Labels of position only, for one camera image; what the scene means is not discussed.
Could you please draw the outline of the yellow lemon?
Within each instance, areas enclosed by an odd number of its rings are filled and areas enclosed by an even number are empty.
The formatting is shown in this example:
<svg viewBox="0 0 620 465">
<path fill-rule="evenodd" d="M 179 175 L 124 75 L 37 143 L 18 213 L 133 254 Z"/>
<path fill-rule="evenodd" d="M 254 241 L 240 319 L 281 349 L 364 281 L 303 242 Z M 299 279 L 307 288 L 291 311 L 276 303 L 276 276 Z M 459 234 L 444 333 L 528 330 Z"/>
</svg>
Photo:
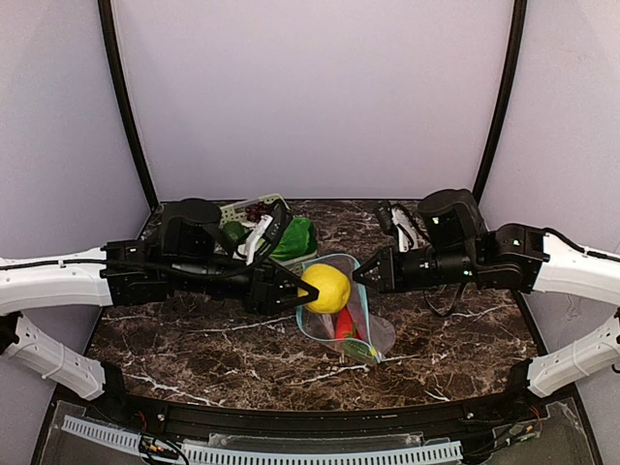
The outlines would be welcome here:
<svg viewBox="0 0 620 465">
<path fill-rule="evenodd" d="M 319 292 L 318 298 L 304 304 L 309 312 L 332 315 L 341 311 L 351 295 L 351 281 L 338 268 L 325 263 L 315 263 L 307 267 L 301 279 Z"/>
</svg>

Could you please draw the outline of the clear zip top bag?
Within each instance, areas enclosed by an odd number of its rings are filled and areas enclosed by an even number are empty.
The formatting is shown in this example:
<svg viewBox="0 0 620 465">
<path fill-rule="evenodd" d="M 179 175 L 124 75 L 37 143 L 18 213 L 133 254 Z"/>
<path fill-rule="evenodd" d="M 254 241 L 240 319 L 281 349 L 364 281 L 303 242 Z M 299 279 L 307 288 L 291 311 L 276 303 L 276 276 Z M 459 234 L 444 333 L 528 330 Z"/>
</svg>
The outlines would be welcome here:
<svg viewBox="0 0 620 465">
<path fill-rule="evenodd" d="M 377 365 L 395 343 L 394 326 L 369 311 L 366 287 L 353 279 L 359 261 L 345 253 L 314 258 L 301 266 L 301 278 L 320 295 L 334 295 L 335 312 L 318 312 L 317 299 L 296 309 L 296 324 L 307 338 L 358 363 Z"/>
</svg>

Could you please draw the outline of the orange red chili pepper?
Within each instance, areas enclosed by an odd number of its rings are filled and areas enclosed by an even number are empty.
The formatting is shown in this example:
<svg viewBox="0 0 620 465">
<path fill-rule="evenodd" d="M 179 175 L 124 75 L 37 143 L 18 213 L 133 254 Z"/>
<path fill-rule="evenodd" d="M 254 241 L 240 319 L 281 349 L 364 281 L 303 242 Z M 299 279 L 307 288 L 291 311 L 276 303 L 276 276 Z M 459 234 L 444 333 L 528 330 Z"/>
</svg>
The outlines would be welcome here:
<svg viewBox="0 0 620 465">
<path fill-rule="evenodd" d="M 358 338 L 357 325 L 347 307 L 337 315 L 334 336 L 336 339 Z"/>
</svg>

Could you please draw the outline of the green avocado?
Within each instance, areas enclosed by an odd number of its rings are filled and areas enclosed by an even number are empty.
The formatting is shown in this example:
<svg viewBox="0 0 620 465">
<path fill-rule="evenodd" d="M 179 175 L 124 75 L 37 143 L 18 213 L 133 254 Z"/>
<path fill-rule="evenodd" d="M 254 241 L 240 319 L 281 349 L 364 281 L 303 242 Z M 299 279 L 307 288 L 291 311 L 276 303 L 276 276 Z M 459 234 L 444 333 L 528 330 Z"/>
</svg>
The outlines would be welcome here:
<svg viewBox="0 0 620 465">
<path fill-rule="evenodd" d="M 243 241 L 248 233 L 248 229 L 238 221 L 230 221 L 222 227 L 222 231 L 230 242 L 239 243 Z"/>
</svg>

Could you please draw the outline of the dark red grapes bunch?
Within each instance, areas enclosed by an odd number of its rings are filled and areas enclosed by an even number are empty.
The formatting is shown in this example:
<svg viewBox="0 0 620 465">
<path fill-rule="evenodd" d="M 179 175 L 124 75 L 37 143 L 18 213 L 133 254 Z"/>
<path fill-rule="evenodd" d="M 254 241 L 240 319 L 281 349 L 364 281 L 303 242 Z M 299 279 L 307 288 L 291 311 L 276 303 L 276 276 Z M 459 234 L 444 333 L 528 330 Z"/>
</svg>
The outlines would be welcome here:
<svg viewBox="0 0 620 465">
<path fill-rule="evenodd" d="M 263 201 L 253 202 L 245 207 L 245 213 L 248 218 L 266 214 L 270 209 L 270 204 Z"/>
</svg>

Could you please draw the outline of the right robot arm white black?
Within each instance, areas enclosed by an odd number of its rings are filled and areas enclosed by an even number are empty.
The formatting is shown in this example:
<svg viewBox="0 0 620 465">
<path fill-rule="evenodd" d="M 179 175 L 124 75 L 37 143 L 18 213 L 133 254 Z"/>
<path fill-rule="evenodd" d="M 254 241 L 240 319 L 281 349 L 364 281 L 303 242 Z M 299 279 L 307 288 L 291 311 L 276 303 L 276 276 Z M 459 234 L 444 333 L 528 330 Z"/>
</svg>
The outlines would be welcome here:
<svg viewBox="0 0 620 465">
<path fill-rule="evenodd" d="M 379 250 L 354 280 L 380 294 L 404 294 L 442 285 L 523 294 L 556 293 L 619 303 L 619 258 L 578 245 L 552 229 L 516 223 L 487 229 L 473 194 L 444 189 L 418 203 L 427 246 Z M 545 356 L 519 362 L 507 389 L 544 398 L 619 360 L 619 317 Z"/>
</svg>

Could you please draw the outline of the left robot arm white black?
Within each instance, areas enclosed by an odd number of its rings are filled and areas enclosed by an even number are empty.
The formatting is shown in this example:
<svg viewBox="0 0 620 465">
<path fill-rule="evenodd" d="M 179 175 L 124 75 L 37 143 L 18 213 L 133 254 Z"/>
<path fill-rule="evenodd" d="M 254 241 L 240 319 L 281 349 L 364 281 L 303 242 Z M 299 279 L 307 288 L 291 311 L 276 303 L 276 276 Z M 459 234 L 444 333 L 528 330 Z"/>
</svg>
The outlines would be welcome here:
<svg viewBox="0 0 620 465">
<path fill-rule="evenodd" d="M 318 299 L 316 287 L 271 259 L 293 215 L 273 201 L 249 232 L 245 252 L 221 228 L 211 201 L 166 203 L 156 232 L 58 257 L 1 262 L 1 355 L 90 402 L 124 399 L 116 366 L 68 349 L 36 327 L 25 311 L 72 305 L 99 308 L 163 302 L 176 292 L 236 299 L 270 315 Z"/>
</svg>

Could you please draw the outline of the green bok choy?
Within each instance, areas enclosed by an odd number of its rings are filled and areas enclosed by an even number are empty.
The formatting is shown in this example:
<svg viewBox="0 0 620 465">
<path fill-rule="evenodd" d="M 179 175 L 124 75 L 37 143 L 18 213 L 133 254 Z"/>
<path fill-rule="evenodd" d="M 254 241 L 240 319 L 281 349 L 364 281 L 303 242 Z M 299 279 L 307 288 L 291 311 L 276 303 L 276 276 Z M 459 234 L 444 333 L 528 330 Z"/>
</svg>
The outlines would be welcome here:
<svg viewBox="0 0 620 465">
<path fill-rule="evenodd" d="M 270 257 L 277 261 L 289 261 L 312 254 L 317 249 L 314 222 L 306 217 L 294 217 Z"/>
</svg>

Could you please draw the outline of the beige plastic basket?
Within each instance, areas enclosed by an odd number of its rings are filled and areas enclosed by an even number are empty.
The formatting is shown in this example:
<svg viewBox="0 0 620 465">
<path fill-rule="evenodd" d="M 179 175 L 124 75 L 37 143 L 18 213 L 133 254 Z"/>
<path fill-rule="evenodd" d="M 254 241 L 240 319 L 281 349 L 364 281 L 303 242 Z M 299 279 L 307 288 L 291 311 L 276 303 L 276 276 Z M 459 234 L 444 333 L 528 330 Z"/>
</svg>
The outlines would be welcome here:
<svg viewBox="0 0 620 465">
<path fill-rule="evenodd" d="M 285 205 L 288 205 L 285 199 L 277 193 L 259 196 L 254 199 L 234 201 L 231 203 L 220 205 L 220 227 L 222 228 L 226 223 L 230 221 L 238 221 L 247 227 L 255 226 L 256 221 L 251 220 L 251 217 L 247 217 L 245 213 L 245 207 L 253 202 L 265 202 L 272 205 L 276 201 L 282 201 Z"/>
</svg>

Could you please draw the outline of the black curved front rail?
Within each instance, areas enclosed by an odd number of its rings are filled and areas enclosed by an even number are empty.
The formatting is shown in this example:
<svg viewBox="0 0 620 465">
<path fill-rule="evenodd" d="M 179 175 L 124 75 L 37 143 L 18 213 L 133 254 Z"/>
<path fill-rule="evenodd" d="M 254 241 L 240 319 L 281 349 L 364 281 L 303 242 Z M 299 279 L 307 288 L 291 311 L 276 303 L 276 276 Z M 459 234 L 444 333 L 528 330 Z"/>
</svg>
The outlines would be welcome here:
<svg viewBox="0 0 620 465">
<path fill-rule="evenodd" d="M 171 439 L 212 434 L 285 439 L 346 439 L 422 433 L 427 438 L 473 441 L 484 448 L 496 429 L 535 420 L 522 399 L 493 394 L 466 401 L 350 412 L 286 412 L 205 407 L 124 394 L 86 404 L 89 412 Z"/>
</svg>

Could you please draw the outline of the right black frame post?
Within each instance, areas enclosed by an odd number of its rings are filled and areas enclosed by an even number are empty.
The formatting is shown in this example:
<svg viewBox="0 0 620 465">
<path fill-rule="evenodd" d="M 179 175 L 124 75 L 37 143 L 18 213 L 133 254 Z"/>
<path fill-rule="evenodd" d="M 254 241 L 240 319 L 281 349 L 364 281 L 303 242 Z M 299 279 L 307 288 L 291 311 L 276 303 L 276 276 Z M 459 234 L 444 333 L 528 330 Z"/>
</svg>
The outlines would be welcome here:
<svg viewBox="0 0 620 465">
<path fill-rule="evenodd" d="M 473 186 L 473 195 L 477 203 L 481 202 L 491 174 L 499 141 L 502 136 L 505 118 L 510 105 L 525 29 L 527 7 L 527 0 L 514 0 L 512 4 L 511 25 L 497 98 Z"/>
</svg>

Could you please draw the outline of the black frame post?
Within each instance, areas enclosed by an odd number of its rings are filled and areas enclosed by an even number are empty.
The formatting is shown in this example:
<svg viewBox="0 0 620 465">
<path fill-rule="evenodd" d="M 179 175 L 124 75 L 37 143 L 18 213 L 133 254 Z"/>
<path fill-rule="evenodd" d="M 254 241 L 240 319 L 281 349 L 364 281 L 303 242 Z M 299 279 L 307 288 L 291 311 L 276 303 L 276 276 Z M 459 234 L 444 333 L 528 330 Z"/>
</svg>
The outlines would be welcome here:
<svg viewBox="0 0 620 465">
<path fill-rule="evenodd" d="M 134 116 L 127 82 L 123 70 L 120 46 L 117 39 L 113 5 L 110 0 L 99 0 L 97 2 L 102 37 L 104 41 L 108 69 L 111 77 L 112 87 L 121 118 L 125 137 L 128 142 L 132 162 L 136 170 L 139 184 L 150 211 L 157 208 L 159 200 L 155 186 L 146 163 L 146 158 L 142 149 L 138 126 Z"/>
<path fill-rule="evenodd" d="M 473 195 L 477 203 L 481 202 L 491 174 L 499 141 L 502 136 L 505 118 L 510 105 L 525 29 L 527 7 L 527 0 L 514 0 L 512 4 L 511 25 L 497 98 L 473 186 Z"/>
</svg>

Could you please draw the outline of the left black frame post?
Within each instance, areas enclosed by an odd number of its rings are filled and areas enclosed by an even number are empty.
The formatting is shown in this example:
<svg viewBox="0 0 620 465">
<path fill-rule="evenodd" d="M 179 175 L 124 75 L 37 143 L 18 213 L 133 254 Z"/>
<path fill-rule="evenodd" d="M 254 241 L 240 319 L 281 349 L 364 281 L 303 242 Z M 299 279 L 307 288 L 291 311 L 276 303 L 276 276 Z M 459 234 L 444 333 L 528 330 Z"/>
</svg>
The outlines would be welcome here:
<svg viewBox="0 0 620 465">
<path fill-rule="evenodd" d="M 117 39 L 113 5 L 110 0 L 99 0 L 97 2 L 102 37 L 104 41 L 108 69 L 111 77 L 112 87 L 121 118 L 125 137 L 128 142 L 132 162 L 136 170 L 139 184 L 150 211 L 157 208 L 159 200 L 155 186 L 146 163 L 146 158 L 142 149 L 138 126 L 134 116 L 127 82 L 123 70 L 120 46 Z"/>
</svg>

